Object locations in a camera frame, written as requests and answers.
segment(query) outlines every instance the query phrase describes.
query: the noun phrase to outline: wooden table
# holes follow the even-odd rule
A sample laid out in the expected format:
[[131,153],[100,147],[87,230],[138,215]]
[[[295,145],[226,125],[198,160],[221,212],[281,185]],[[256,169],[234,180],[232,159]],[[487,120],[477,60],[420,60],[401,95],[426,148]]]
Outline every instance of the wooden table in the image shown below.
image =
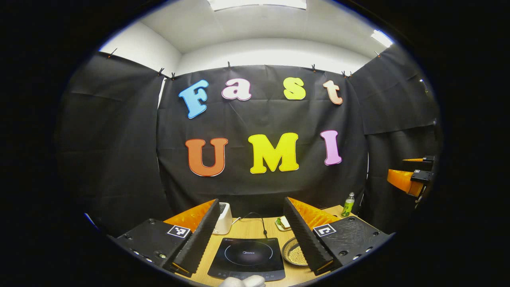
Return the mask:
[[[336,215],[339,218],[340,214],[343,212],[343,207],[340,205],[326,208],[324,211]],[[272,238],[276,237],[278,238],[278,243],[280,245],[280,251],[282,250],[284,244],[291,238],[294,237],[294,233],[292,230],[289,231],[280,231],[274,221],[277,217],[272,218],[264,218],[264,224],[266,225],[267,230],[267,237]],[[209,267],[211,266],[211,263],[213,262],[214,256],[216,255],[216,252],[218,251],[218,248],[220,246],[221,240],[225,237],[229,238],[265,238],[264,229],[262,228],[262,222],[260,218],[246,218],[242,220],[238,220],[235,222],[234,225],[232,225],[230,232],[225,235],[217,235],[213,234],[211,236],[211,239],[209,240],[209,243],[206,247],[206,250],[203,254],[202,260],[200,261],[200,265],[198,266],[198,270],[195,274],[191,276],[192,281],[196,281],[205,285],[219,286],[224,279],[215,278],[212,276],[207,275],[207,272],[209,271]],[[324,274],[329,273],[330,271],[323,273],[319,276],[315,276],[313,271],[308,268],[308,266],[300,267],[296,265],[292,265],[285,261],[284,259],[284,267],[285,267],[285,278],[278,281],[269,281],[266,282],[267,287],[288,287],[292,285],[296,285],[299,283],[303,283],[309,280],[312,280],[314,278],[317,278],[319,276],[322,276]]]

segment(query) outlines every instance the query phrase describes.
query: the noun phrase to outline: plastic bottle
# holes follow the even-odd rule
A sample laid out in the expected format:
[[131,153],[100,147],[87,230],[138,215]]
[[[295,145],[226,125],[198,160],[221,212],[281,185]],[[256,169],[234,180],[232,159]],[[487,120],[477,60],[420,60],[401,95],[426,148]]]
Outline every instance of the plastic bottle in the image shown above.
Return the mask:
[[354,205],[354,193],[349,193],[349,197],[345,200],[344,212],[342,212],[342,217],[347,217],[352,210]]

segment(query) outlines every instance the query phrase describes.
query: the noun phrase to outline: induction cooktop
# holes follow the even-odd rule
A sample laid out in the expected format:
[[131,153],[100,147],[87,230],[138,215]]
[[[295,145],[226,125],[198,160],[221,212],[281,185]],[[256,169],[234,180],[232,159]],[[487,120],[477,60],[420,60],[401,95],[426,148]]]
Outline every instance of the induction cooktop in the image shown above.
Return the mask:
[[260,275],[266,281],[285,278],[284,262],[277,238],[224,238],[207,272],[225,279]]

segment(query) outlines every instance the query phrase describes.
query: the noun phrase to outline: white wall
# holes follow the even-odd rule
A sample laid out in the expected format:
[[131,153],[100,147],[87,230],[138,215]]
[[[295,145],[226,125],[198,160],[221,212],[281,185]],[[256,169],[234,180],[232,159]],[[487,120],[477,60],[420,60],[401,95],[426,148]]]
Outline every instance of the white wall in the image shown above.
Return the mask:
[[165,38],[154,32],[141,22],[126,27],[105,43],[100,51],[132,60],[159,71],[165,68],[163,74],[171,76],[177,69],[181,53]]
[[371,59],[337,46],[298,39],[260,38],[204,47],[182,56],[176,75],[198,70],[240,65],[287,65],[312,67],[346,74]]

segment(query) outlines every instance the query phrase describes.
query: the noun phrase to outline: black fabric curtain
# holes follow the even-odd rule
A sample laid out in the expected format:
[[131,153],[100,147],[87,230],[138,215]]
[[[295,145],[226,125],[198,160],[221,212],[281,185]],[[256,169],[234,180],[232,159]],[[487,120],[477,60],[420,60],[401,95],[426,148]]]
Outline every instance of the black fabric curtain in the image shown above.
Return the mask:
[[[283,81],[302,79],[306,96],[288,100]],[[229,79],[250,82],[247,101],[222,97]],[[207,109],[189,119],[185,101],[178,95],[194,83],[206,80]],[[332,80],[340,87],[341,105],[331,102],[326,88]],[[326,148],[320,132],[335,130],[342,162],[325,165]],[[267,136],[276,147],[284,133],[297,133],[295,171],[251,174],[253,146],[248,137]],[[214,164],[210,140],[226,138],[225,168],[214,177],[194,174],[188,166],[189,139],[203,139],[203,163]],[[343,204],[350,192],[361,198],[366,180],[367,146],[358,104],[348,79],[342,75],[290,66],[235,66],[198,71],[167,80],[158,110],[158,159],[163,185],[173,213],[207,200],[229,202],[234,217],[258,212],[281,216],[286,196],[319,208]]]
[[163,77],[97,52],[69,82],[56,130],[59,174],[94,223],[120,235],[171,211],[158,172],[156,120]]
[[385,233],[395,232],[410,218],[416,198],[387,182],[388,169],[402,170],[403,159],[438,155],[439,110],[427,79],[396,45],[357,70],[350,82],[360,100],[369,151],[360,216]]

